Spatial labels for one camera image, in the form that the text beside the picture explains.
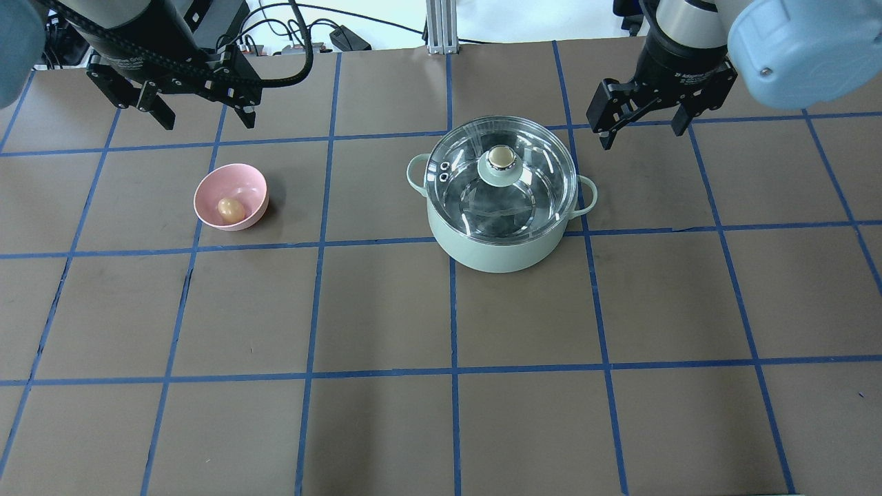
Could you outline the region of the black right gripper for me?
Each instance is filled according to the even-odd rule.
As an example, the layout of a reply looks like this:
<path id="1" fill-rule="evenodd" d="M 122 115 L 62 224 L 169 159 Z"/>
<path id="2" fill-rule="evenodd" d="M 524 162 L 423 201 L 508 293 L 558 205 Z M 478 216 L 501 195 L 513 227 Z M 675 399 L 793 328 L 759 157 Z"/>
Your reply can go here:
<path id="1" fill-rule="evenodd" d="M 737 80 L 726 48 L 693 48 L 649 34 L 629 81 L 602 79 L 586 111 L 599 144 L 611 150 L 615 135 L 648 113 L 674 107 L 671 128 L 681 137 L 695 117 L 718 110 Z"/>

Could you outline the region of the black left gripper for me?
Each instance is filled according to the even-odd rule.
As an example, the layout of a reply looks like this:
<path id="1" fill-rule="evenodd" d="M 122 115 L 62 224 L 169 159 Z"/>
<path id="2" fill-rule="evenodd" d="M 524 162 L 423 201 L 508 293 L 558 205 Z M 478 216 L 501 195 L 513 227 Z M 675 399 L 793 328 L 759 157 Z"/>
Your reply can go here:
<path id="1" fill-rule="evenodd" d="M 249 59 L 237 47 L 204 54 L 203 60 L 192 57 L 170 68 L 141 56 L 113 60 L 94 52 L 89 57 L 86 75 L 110 103 L 121 109 L 146 110 L 167 131 L 174 129 L 176 113 L 160 98 L 163 94 L 195 94 L 205 100 L 220 101 L 234 107 L 246 129 L 254 129 L 262 89 L 221 82 L 228 78 L 257 79 Z"/>

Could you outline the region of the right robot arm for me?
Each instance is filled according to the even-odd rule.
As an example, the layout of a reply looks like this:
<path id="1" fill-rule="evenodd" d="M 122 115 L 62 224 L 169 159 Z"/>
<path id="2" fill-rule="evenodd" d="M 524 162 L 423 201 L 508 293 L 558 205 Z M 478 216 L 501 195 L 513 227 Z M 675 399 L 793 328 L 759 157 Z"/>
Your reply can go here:
<path id="1" fill-rule="evenodd" d="M 753 99 L 797 110 L 849 94 L 881 66 L 879 1 L 622 1 L 648 26 L 629 81 L 599 82 L 586 110 L 604 149 L 648 113 L 675 109 L 681 136 L 737 79 Z"/>

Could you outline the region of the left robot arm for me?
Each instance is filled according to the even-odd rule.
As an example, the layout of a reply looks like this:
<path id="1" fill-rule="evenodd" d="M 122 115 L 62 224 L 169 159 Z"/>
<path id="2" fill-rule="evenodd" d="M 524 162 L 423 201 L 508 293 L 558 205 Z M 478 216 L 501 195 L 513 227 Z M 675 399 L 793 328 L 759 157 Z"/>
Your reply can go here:
<path id="1" fill-rule="evenodd" d="M 195 94 L 227 105 L 246 128 L 255 126 L 261 89 L 198 81 L 110 40 L 116 35 L 220 76 L 255 78 L 251 63 L 231 47 L 248 12 L 245 1 L 63 1 L 62 6 L 68 10 L 63 18 L 92 48 L 86 75 L 114 106 L 135 107 L 170 131 L 176 115 L 163 95 Z"/>

